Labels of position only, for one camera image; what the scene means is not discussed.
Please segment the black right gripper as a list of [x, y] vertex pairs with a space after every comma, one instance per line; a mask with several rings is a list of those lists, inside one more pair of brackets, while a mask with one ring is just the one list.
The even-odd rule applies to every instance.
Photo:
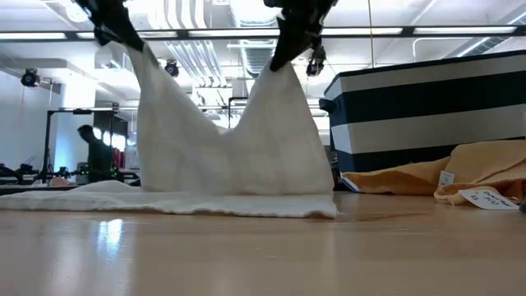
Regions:
[[263, 0], [267, 7], [282, 9], [283, 16], [299, 16], [314, 23], [278, 19], [279, 38], [275, 53], [270, 61], [270, 70], [278, 71], [288, 62], [311, 49], [309, 63], [322, 65], [325, 61], [325, 49], [321, 32], [323, 20], [338, 0]]

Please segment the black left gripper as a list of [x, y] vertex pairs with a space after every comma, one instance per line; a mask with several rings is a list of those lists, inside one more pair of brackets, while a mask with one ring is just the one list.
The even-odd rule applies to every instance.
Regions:
[[113, 10], [124, 7], [126, 0], [75, 0], [85, 12], [92, 15], [94, 37], [99, 45], [117, 42], [141, 52], [142, 38], [133, 27], [127, 10]]

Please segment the white plaid towel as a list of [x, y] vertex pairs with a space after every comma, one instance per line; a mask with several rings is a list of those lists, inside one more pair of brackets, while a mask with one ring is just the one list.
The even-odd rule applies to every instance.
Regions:
[[265, 67], [238, 124], [217, 126], [158, 64], [129, 50], [141, 88], [141, 185], [101, 181], [67, 191], [0, 197], [0, 210], [156, 211], [333, 219], [333, 178], [307, 99], [290, 64]]

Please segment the orange towel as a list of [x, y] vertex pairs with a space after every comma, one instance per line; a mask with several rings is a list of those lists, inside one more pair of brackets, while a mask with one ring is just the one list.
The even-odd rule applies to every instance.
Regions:
[[[454, 173], [455, 181], [438, 189], [441, 170]], [[460, 190], [489, 189], [521, 203], [526, 198], [526, 140], [463, 144], [440, 160], [366, 173], [346, 172], [342, 177], [354, 190], [366, 194], [432, 196], [457, 206], [467, 202]]]

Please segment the person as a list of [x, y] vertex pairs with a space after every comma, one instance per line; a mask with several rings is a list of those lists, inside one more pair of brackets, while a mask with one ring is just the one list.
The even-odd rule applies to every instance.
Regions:
[[97, 183], [109, 177], [113, 152], [110, 146], [98, 139], [91, 125], [82, 125], [77, 128], [82, 140], [88, 144], [88, 166], [90, 183]]

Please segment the long ceiling light bar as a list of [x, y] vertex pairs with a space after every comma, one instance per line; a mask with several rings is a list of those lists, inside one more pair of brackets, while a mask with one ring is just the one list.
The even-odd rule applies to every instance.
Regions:
[[[138, 35], [146, 40], [223, 40], [223, 39], [276, 39], [277, 28], [241, 29], [179, 29], [140, 30]], [[523, 37], [526, 25], [465, 25], [465, 26], [379, 26], [379, 27], [326, 27], [321, 32], [324, 39], [365, 38], [475, 38]], [[90, 42], [95, 40], [92, 31], [0, 31], [0, 43], [56, 43]]]

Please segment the navy white striped fabric bin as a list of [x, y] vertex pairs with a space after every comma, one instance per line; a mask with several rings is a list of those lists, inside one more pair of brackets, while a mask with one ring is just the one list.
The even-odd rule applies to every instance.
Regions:
[[446, 157], [458, 145], [526, 137], [526, 50], [341, 72], [319, 107], [339, 170]]

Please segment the small white label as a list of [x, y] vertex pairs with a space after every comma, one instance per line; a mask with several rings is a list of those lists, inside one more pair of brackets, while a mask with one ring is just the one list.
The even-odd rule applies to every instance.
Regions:
[[448, 171], [445, 171], [445, 170], [441, 170], [437, 188], [440, 189], [440, 188], [443, 188], [445, 186], [451, 185], [451, 184], [454, 183], [454, 181], [455, 181], [455, 174], [454, 173], [451, 173], [451, 172], [448, 172]]

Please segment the white handwritten paper label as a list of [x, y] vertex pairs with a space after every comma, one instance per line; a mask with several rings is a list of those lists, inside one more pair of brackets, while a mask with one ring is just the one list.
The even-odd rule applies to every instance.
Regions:
[[514, 198], [502, 196], [489, 189], [460, 190], [460, 196], [483, 210], [518, 210], [519, 201]]

